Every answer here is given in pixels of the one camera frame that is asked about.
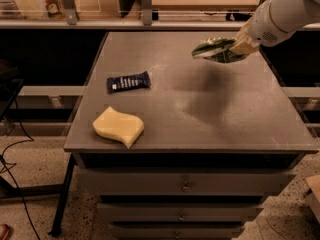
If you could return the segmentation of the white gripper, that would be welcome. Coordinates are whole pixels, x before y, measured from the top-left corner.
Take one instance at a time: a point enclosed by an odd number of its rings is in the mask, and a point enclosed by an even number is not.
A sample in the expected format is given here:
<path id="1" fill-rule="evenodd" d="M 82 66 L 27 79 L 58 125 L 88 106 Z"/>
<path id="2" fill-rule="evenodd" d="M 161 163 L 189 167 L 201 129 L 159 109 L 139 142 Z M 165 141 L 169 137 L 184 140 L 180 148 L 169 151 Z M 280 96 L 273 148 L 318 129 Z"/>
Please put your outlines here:
<path id="1" fill-rule="evenodd" d="M 276 46 L 288 40 L 294 31 L 281 30 L 272 19 L 272 0 L 263 2 L 253 14 L 251 20 L 247 20 L 236 34 L 236 42 L 230 51 L 237 55 L 245 55 L 256 52 L 260 45 L 266 47 Z"/>

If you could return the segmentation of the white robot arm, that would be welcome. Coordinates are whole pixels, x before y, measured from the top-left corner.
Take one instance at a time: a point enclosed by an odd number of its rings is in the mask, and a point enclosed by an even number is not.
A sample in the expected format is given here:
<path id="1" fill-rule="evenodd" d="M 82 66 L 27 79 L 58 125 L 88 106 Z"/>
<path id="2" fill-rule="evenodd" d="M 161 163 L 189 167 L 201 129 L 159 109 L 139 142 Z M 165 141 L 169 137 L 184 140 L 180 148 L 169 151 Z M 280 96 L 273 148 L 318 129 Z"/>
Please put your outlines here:
<path id="1" fill-rule="evenodd" d="M 266 0 L 236 35 L 230 50 L 250 54 L 259 46 L 273 47 L 298 29 L 320 22 L 320 0 Z"/>

